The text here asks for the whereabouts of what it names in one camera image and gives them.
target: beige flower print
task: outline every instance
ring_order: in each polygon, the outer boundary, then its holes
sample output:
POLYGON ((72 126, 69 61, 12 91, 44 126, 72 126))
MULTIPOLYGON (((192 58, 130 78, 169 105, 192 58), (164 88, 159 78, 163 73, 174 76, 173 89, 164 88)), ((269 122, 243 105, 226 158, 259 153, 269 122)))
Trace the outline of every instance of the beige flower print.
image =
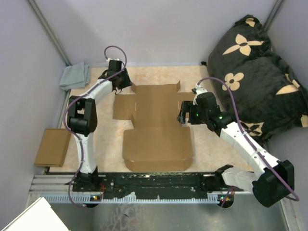
POLYGON ((240 49, 240 53, 246 56, 249 56, 251 52, 250 46, 261 46, 263 43, 262 41, 247 41, 247 39, 243 35, 240 35, 240 34, 237 34, 235 38, 235 42, 236 42, 236 45, 228 48, 222 55, 229 54, 233 51, 240 49))
POLYGON ((261 136, 262 135, 262 126, 264 125, 264 122, 244 123, 243 121, 241 121, 241 124, 250 136, 261 136))
POLYGON ((248 25, 250 25, 251 27, 254 27, 255 26, 255 22, 254 22, 254 19, 253 18, 247 18, 246 21, 245 21, 248 25))
POLYGON ((300 121, 302 122, 303 128, 308 127, 308 116, 307 115, 302 115, 300 118, 300 121))
MULTIPOLYGON (((232 73, 228 73, 225 76, 225 81, 226 84, 228 85, 228 87, 232 90, 238 90, 240 88, 240 80, 242 80, 244 78, 244 74, 242 72, 239 72, 235 75, 233 75, 232 73)), ((227 90, 225 85, 222 85, 222 89, 223 90, 227 90)))
POLYGON ((299 84, 298 82, 294 79, 293 81, 290 80, 289 78, 289 74, 285 74, 287 80, 292 83, 292 84, 289 84, 289 85, 286 85, 284 87, 282 87, 277 93, 276 95, 283 95, 283 94, 289 94, 289 93, 292 93, 292 92, 296 92, 298 91, 299 89, 299 84))

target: gray floor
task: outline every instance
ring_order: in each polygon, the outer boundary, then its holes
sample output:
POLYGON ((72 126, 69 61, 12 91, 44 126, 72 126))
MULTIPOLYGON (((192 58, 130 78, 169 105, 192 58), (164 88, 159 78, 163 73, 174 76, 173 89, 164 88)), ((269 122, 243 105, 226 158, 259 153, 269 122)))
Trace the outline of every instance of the gray floor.
POLYGON ((251 195, 233 206, 103 204, 93 209, 52 204, 71 231, 286 231, 280 203, 265 208, 251 195))

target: cardboard flap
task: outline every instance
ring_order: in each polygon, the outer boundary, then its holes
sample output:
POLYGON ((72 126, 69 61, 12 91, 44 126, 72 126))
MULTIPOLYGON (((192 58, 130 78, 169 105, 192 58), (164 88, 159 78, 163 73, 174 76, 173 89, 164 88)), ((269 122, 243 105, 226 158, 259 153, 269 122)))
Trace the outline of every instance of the cardboard flap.
POLYGON ((189 127, 138 128, 124 131, 123 158, 157 161, 192 158, 193 146, 189 127))
POLYGON ((113 119, 131 120, 135 112, 135 95, 116 95, 113 106, 113 119))
POLYGON ((179 102, 182 102, 182 101, 193 101, 196 95, 193 92, 179 92, 177 96, 179 102))
POLYGON ((130 120, 131 120, 132 125, 135 127, 136 126, 136 120, 135 120, 134 115, 131 115, 130 120))
POLYGON ((164 85, 132 85, 131 89, 137 94, 176 93, 180 90, 180 81, 177 84, 164 85))
POLYGON ((186 160, 158 160, 158 161, 129 161, 124 160, 126 167, 134 172, 177 172, 184 171, 193 163, 193 158, 186 160))

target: cable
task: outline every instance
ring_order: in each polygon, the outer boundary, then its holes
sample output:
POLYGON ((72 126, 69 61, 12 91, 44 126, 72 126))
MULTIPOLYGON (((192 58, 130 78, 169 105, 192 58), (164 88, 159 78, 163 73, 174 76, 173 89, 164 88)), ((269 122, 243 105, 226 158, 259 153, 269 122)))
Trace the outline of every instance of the cable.
POLYGON ((115 92, 115 95, 118 95, 118 94, 120 94, 122 92, 122 89, 120 90, 120 92, 119 93, 117 93, 117 91, 115 92))
MULTIPOLYGON (((200 85, 202 81, 204 80, 215 80, 215 81, 218 81, 220 82, 221 84, 223 84, 228 92, 229 92, 229 95, 231 97, 231 101, 232 101, 232 105, 233 105, 233 109, 234 109, 234 113, 235 113, 235 117, 236 117, 236 122, 239 126, 239 129, 241 131, 241 133, 244 135, 245 139, 247 140, 247 142, 250 144, 250 146, 256 151, 257 150, 257 147, 251 142, 251 140, 248 138, 248 136, 246 134, 244 134, 244 130, 242 128, 242 125, 241 125, 241 122, 240 122, 240 119, 239 119, 239 114, 237 112, 237 109, 236 109, 236 105, 235 105, 235 100, 234 100, 234 96, 230 90, 230 88, 228 87, 228 85, 220 80, 219 78, 215 78, 215 77, 207 77, 207 78, 203 78, 201 79, 197 85, 200 85)), ((288 198, 289 200, 292 200, 292 201, 299 201, 299 197, 298 195, 294 192, 293 189, 291 189, 291 187, 287 184, 287 182, 284 181, 284 179, 282 179, 282 177, 270 166, 270 164, 267 162, 267 160, 263 157, 263 155, 260 153, 260 152, 257 152, 258 156, 261 158, 261 160, 263 161, 263 163, 272 171, 272 173, 278 178, 278 180, 280 180, 280 182, 287 188, 287 190, 294 196, 294 198, 292 197, 289 197, 289 196, 286 196, 286 198, 288 198)))
POLYGON ((101 199, 102 199, 102 196, 105 193, 106 188, 105 188, 105 185, 102 184, 102 183, 100 184, 100 186, 101 186, 101 188, 100 188, 100 195, 101 195, 101 199))
POLYGON ((77 206, 77 207, 85 207, 85 205, 79 205, 79 204, 76 204, 76 203, 73 201, 73 199, 72 199, 72 197, 71 197, 71 187, 72 187, 72 184, 73 184, 75 178, 77 177, 77 174, 79 173, 79 171, 80 171, 81 168, 82 168, 82 165, 83 165, 83 162, 84 162, 84 150, 83 150, 82 140, 81 140, 80 136, 77 135, 76 133, 74 133, 74 132, 68 127, 68 125, 66 124, 66 119, 65 119, 65 118, 66 118, 66 115, 67 115, 67 113, 68 113, 68 110, 69 110, 69 109, 71 108, 71 106, 72 106, 73 104, 75 104, 78 100, 80 100, 80 99, 86 97, 86 96, 89 95, 92 91, 94 91, 98 86, 100 86, 102 83, 104 83, 105 81, 110 80, 111 78, 117 76, 118 74, 120 74, 121 72, 123 72, 123 71, 125 70, 126 64, 127 64, 127 56, 126 56, 125 52, 124 52, 120 47, 118 47, 118 46, 114 46, 114 45, 108 46, 108 47, 106 47, 105 50, 104 50, 104 56, 105 56, 106 59, 108 59, 108 57, 107 57, 107 55, 106 55, 106 52, 107 52, 107 50, 108 50, 109 48, 117 48, 117 49, 119 49, 120 51, 122 51, 122 53, 123 53, 123 55, 124 55, 124 57, 125 57, 125 62, 124 62, 123 68, 122 68, 120 71, 118 71, 117 73, 115 73, 115 74, 111 75, 110 77, 105 78, 105 79, 103 79, 102 81, 100 81, 99 83, 95 84, 86 94, 83 94, 83 95, 77 97, 76 99, 74 99, 74 100, 68 105, 68 107, 66 108, 66 110, 65 110, 65 112, 64 112, 64 115, 63 115, 63 124, 64 124, 64 127, 66 128, 66 130, 68 130, 70 133, 72 133, 74 136, 76 136, 76 137, 78 138, 79 144, 80 144, 80 152, 81 152, 80 165, 79 165, 78 170, 76 171, 76 173, 74 174, 74 176, 72 177, 71 181, 70 181, 69 184, 68 184, 68 198, 69 198, 70 202, 71 202, 73 205, 77 206))
POLYGON ((226 200, 227 200, 227 198, 228 198, 228 196, 229 196, 229 194, 230 194, 230 192, 232 191, 234 191, 234 189, 235 189, 235 187, 234 186, 232 186, 228 191, 227 191, 227 194, 226 194, 226 196, 225 196, 225 199, 223 200, 223 202, 222 202, 222 204, 221 204, 221 206, 220 207, 223 207, 223 205, 226 203, 226 200))

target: black pillow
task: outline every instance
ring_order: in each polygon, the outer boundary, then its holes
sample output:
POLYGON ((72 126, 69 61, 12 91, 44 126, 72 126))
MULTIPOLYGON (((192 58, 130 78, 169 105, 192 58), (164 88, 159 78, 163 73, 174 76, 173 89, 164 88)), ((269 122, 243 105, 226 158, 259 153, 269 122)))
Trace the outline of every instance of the black pillow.
MULTIPOLYGON (((232 90, 243 128, 257 142, 294 127, 308 127, 308 92, 291 67, 271 49, 257 18, 237 21, 211 52, 207 70, 232 90)), ((227 89, 213 85, 227 111, 234 113, 227 89)))

